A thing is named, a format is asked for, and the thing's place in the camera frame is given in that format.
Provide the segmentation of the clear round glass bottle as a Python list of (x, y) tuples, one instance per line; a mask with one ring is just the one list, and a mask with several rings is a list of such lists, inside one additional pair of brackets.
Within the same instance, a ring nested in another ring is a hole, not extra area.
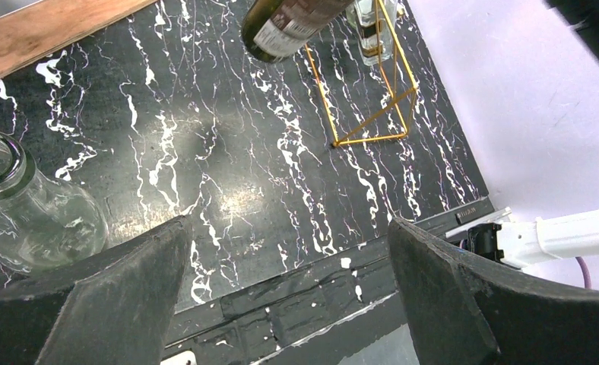
[(0, 262), (23, 275), (87, 259), (108, 238), (93, 197), (50, 179), (19, 141), (0, 132)]

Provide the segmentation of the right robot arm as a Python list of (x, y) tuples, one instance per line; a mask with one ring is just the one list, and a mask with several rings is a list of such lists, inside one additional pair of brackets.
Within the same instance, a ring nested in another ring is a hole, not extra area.
[[(549, 1), (599, 61), (599, 1)], [(599, 209), (533, 222), (489, 222), (467, 229), (461, 248), (512, 268), (599, 255)]]

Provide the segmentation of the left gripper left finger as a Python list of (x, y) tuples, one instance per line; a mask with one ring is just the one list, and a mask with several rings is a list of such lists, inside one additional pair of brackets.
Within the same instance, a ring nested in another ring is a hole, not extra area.
[(0, 364), (157, 364), (192, 243), (179, 216), (0, 290)]

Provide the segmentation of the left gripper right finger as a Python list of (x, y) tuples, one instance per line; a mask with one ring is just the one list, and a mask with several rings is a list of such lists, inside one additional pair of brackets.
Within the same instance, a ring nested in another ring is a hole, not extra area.
[(599, 291), (513, 270), (402, 219), (387, 242), (421, 364), (599, 364)]

